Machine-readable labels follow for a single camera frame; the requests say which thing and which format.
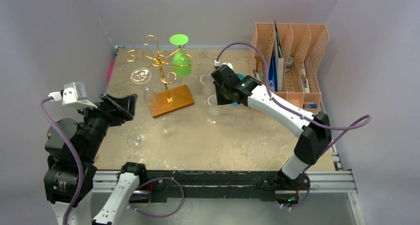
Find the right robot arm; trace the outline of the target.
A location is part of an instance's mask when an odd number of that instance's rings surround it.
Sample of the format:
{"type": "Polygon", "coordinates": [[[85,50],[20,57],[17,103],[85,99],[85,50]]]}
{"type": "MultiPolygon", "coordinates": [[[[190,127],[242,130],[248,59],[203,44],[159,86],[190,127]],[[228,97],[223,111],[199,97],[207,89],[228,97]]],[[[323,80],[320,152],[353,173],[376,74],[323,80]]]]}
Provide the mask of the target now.
{"type": "Polygon", "coordinates": [[[298,176],[314,165],[332,141],[329,117],[305,111],[272,93],[251,76],[239,78],[227,64],[218,63],[211,73],[218,105],[238,103],[257,109],[282,124],[298,139],[293,154],[278,172],[279,185],[291,188],[298,176]]]}

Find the green plastic goblet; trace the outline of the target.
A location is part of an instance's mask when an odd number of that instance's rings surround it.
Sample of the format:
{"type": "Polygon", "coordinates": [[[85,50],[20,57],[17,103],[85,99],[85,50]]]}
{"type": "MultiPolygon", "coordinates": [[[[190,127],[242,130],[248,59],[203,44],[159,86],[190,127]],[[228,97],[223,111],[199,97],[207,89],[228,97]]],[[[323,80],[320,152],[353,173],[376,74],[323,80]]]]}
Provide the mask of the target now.
{"type": "Polygon", "coordinates": [[[183,50],[189,41],[188,36],[185,34],[175,34],[169,38],[169,41],[172,45],[178,47],[178,50],[172,58],[173,72],[177,75],[177,77],[188,76],[192,71],[192,59],[183,50]]]}

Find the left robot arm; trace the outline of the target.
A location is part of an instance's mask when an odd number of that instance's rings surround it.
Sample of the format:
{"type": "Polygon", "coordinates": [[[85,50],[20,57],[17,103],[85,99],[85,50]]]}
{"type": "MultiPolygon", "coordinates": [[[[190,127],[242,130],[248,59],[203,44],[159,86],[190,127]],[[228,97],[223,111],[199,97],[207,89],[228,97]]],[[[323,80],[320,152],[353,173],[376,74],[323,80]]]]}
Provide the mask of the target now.
{"type": "Polygon", "coordinates": [[[48,170],[44,186],[59,224],[114,225],[128,207],[132,193],[146,187],[145,165],[125,163],[110,197],[92,216],[95,156],[110,127],[133,120],[137,98],[136,94],[125,97],[102,94],[98,103],[79,111],[82,122],[71,118],[54,121],[45,109],[45,102],[40,102],[40,110],[50,123],[45,144],[48,170]]]}

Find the clear glass back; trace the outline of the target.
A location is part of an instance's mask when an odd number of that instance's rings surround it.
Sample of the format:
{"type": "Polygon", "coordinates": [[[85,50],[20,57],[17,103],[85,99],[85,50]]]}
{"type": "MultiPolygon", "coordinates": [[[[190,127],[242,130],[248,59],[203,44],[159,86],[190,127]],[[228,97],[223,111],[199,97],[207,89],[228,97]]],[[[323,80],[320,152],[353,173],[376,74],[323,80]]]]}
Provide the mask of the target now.
{"type": "Polygon", "coordinates": [[[201,83],[201,92],[204,95],[212,95],[213,94],[213,90],[214,90],[214,85],[213,85],[213,78],[210,74],[203,74],[200,77],[200,83],[201,83]]]}

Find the clear flute wine glass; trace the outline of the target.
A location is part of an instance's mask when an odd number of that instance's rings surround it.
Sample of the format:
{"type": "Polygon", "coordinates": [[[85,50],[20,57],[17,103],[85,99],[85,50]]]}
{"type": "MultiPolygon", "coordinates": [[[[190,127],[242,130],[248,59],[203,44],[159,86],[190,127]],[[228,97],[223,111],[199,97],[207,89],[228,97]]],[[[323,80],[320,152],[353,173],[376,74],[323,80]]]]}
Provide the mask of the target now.
{"type": "Polygon", "coordinates": [[[152,78],[152,72],[145,67],[139,67],[132,71],[131,80],[134,84],[142,85],[144,87],[143,96],[144,101],[151,111],[159,107],[157,94],[152,90],[149,81],[152,78]]]}

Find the clear glass near left arm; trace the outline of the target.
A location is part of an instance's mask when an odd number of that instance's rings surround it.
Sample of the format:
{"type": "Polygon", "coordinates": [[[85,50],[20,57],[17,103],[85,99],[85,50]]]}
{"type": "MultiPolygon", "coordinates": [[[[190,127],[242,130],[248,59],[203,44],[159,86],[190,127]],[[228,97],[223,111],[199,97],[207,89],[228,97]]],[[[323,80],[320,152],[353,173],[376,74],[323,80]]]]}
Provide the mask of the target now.
{"type": "Polygon", "coordinates": [[[127,146],[130,148],[135,148],[143,144],[144,142],[144,135],[143,134],[130,134],[127,137],[126,143],[127,146]]]}

